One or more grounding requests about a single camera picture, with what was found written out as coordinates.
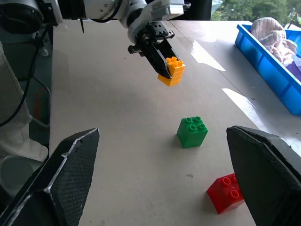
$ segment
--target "lego stud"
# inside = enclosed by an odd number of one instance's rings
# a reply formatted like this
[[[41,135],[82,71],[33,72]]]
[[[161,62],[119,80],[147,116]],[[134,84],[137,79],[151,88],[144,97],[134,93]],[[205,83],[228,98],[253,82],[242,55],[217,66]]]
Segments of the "lego stud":
[[[200,117],[195,117],[194,121],[198,122],[198,121],[201,121],[201,118]]]
[[[223,178],[223,179],[222,179],[222,185],[223,185],[223,186],[228,186],[228,185],[230,185],[230,184],[231,184],[231,181],[230,181],[229,178]]]
[[[197,127],[195,126],[195,125],[191,125],[190,127],[189,127],[189,130],[190,131],[195,131],[197,129]]]
[[[232,180],[233,183],[237,183],[237,179],[236,179],[235,174],[233,175],[233,177],[231,178],[231,180]]]
[[[232,190],[232,191],[230,192],[230,198],[231,198],[231,199],[237,199],[238,197],[239,197],[238,191]]]
[[[201,123],[201,124],[199,125],[199,129],[205,129],[205,128],[206,128],[205,124]]]
[[[186,118],[185,123],[191,123],[192,122],[192,118]]]

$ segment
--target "black cable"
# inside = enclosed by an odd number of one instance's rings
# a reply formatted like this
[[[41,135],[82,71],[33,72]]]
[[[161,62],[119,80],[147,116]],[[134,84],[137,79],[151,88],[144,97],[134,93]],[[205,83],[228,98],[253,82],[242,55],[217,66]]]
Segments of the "black cable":
[[[21,99],[18,107],[16,108],[15,112],[8,119],[6,119],[4,122],[0,123],[0,127],[2,127],[4,125],[6,125],[7,123],[9,123],[18,114],[19,110],[21,109],[21,107],[22,107],[22,105],[23,105],[23,103],[25,101],[25,98],[26,98],[26,95],[27,95],[27,92],[28,92],[28,88],[29,88],[29,83],[30,83],[30,80],[31,80],[31,78],[33,76],[33,74],[32,74],[33,67],[34,67],[34,64],[36,62],[39,49],[40,49],[40,47],[41,47],[41,45],[43,43],[43,39],[44,39],[45,35],[47,34],[47,31],[48,31],[49,28],[50,28],[50,25],[48,25],[45,28],[45,30],[43,31],[43,33],[41,35],[39,43],[36,45],[36,49],[35,49],[35,52],[34,52],[34,55],[32,57],[32,61],[31,61],[30,67],[29,67],[27,81],[26,81],[26,86],[25,86],[25,89],[24,89],[24,93],[23,93],[22,99]]]
[[[119,0],[117,6],[116,6],[116,9],[114,10],[113,14],[111,16],[109,16],[107,19],[104,19],[104,20],[99,20],[99,19],[91,19],[95,22],[98,22],[98,23],[106,23],[106,22],[109,22],[110,20],[112,20],[114,18],[114,16],[117,14],[120,6],[121,6],[121,3],[122,3],[122,0]]]

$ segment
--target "green lego brick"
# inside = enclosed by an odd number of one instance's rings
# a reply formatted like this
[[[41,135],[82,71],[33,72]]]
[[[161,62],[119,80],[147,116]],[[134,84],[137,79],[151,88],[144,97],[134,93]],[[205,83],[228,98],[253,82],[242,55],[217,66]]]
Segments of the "green lego brick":
[[[208,129],[202,119],[197,117],[184,118],[181,120],[177,136],[183,148],[201,146]]]

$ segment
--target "tree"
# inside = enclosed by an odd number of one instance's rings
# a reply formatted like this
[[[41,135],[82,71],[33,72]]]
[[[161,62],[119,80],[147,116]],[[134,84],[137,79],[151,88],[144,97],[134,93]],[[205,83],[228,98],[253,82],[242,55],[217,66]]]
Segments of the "tree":
[[[212,20],[248,20],[253,22],[261,17],[272,17],[281,24],[288,22],[286,0],[225,0]]]

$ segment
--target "white table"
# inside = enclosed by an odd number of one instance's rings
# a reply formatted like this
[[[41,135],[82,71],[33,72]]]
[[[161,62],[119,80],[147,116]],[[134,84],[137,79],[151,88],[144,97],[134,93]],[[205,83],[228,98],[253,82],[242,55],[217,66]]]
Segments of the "white table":
[[[174,87],[157,79],[146,58],[127,52],[131,43],[117,21],[85,21],[85,34],[77,21],[55,28],[50,149],[71,134],[100,129],[79,225],[255,225],[246,204],[218,215],[206,190],[216,178],[233,173],[226,128],[256,128],[222,89],[242,94],[243,86],[235,80],[240,67],[258,74],[233,47],[237,22],[186,23],[165,22],[176,33],[170,42],[186,64],[181,83]],[[221,32],[216,33],[216,48],[198,36],[208,26]],[[225,26],[226,34],[221,31]],[[195,37],[187,37],[188,29]],[[198,63],[191,38],[226,71]],[[220,49],[229,43],[231,57]],[[238,59],[239,67],[234,62]],[[204,120],[207,137],[200,148],[182,149],[175,135],[180,120],[196,115]]]

